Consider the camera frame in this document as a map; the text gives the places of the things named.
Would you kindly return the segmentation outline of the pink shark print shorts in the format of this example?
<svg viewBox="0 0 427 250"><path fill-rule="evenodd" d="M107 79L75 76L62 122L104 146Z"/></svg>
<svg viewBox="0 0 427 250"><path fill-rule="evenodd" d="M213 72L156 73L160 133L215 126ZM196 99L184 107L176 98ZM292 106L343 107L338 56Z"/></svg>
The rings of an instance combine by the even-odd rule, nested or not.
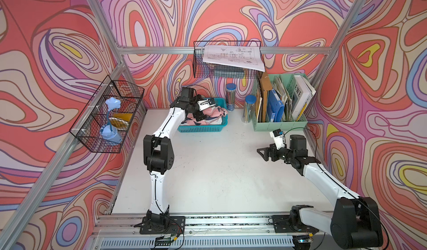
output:
<svg viewBox="0 0 427 250"><path fill-rule="evenodd" d="M228 115L228 110L220 107L220 106L216 106L216 107L210 107L206 110L203 111L203 114L206 115L206 118L208 117L226 117Z"/></svg>

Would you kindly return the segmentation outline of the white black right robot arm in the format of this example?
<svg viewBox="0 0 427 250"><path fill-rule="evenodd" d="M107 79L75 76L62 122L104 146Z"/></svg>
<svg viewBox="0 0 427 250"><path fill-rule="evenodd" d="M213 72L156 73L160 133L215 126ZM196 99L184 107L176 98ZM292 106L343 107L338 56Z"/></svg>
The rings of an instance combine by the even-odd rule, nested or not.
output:
<svg viewBox="0 0 427 250"><path fill-rule="evenodd" d="M319 211L310 205L292 206L287 219L272 217L275 231L283 233L286 227L293 232L319 232L331 235L342 249L381 247L384 243L383 228L377 203L363 197L339 182L321 162L309 155L305 136L293 134L286 142L281 130L270 132L274 143L259 148L264 161L279 160L289 164L305 177L328 199L332 213Z"/></svg>

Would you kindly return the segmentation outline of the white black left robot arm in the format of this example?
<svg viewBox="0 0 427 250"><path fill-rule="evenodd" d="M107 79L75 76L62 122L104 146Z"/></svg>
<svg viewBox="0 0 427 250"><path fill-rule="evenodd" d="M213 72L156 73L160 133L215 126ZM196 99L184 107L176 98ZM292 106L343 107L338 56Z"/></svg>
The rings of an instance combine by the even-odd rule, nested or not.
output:
<svg viewBox="0 0 427 250"><path fill-rule="evenodd" d="M143 162L151 179L151 204L147 210L148 223L166 228L171 223L169 204L165 200L163 184L166 172L172 169L175 154L172 137L188 114L197 120L204 120L204 110L216 106L213 98L203 98L195 89L184 87L171 103L169 113L161 126L143 139Z"/></svg>

